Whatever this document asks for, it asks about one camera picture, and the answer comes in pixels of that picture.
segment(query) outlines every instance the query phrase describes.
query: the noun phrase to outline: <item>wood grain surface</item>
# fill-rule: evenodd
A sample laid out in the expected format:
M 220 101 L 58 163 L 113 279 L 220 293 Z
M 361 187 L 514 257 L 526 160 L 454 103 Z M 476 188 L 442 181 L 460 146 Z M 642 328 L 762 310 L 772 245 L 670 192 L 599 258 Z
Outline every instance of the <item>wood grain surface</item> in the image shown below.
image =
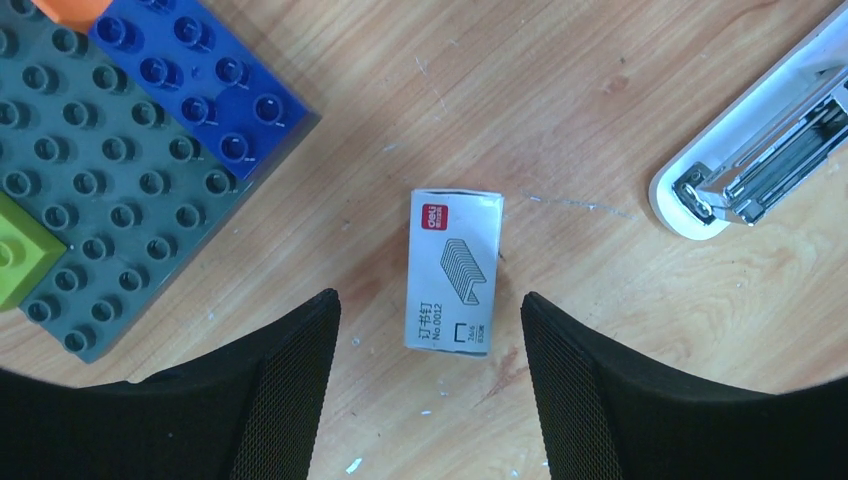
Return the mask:
M 647 197 L 839 3 L 212 0 L 323 120 L 105 358 L 83 365 L 13 313 L 0 365 L 75 386 L 139 381 L 335 287 L 314 479 L 549 478 L 519 320 L 530 290 L 730 385 L 844 375 L 845 155 L 756 228 L 705 243 L 667 231 Z M 426 186 L 506 196 L 485 360 L 403 347 L 409 193 Z

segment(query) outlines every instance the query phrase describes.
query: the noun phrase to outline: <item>red logo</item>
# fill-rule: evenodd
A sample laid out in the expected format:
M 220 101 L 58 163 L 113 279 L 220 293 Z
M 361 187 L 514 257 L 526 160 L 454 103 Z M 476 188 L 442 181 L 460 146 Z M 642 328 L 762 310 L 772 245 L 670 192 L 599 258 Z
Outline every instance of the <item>red logo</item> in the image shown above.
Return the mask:
M 421 228 L 424 230 L 447 230 L 448 206 L 425 204 L 421 212 Z

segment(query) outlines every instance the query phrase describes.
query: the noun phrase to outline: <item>staple box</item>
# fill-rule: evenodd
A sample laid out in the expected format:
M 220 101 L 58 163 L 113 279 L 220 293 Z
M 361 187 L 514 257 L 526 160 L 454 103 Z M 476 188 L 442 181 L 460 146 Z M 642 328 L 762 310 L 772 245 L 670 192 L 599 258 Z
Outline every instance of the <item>staple box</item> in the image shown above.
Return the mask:
M 489 353 L 503 204 L 499 193 L 412 192 L 407 347 Z

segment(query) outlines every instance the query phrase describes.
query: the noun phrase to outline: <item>staple icon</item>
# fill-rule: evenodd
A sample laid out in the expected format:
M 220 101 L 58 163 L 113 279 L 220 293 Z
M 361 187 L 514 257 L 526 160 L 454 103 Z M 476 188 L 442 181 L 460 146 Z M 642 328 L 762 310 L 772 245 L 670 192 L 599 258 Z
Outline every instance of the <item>staple icon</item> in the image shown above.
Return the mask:
M 480 304 L 477 296 L 474 295 L 474 285 L 486 283 L 486 277 L 464 240 L 451 238 L 445 243 L 445 250 L 442 253 L 442 269 L 463 304 Z

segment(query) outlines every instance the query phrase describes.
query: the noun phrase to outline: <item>building block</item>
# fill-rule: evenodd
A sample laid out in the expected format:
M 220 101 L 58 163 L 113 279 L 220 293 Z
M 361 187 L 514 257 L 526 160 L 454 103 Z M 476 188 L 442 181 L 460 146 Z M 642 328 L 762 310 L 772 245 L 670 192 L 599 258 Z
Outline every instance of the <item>building block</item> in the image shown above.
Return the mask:
M 13 6 L 26 5 L 26 2 L 16 0 L 11 0 L 11 3 Z M 33 0 L 33 3 L 57 24 L 84 34 L 112 0 Z
M 20 306 L 93 362 L 260 178 L 236 178 L 88 37 L 31 6 L 0 0 L 0 191 L 68 250 Z
M 238 178 L 309 123 L 306 106 L 196 0 L 114 0 L 89 36 Z
M 65 246 L 0 193 L 0 312 L 16 308 L 65 253 Z

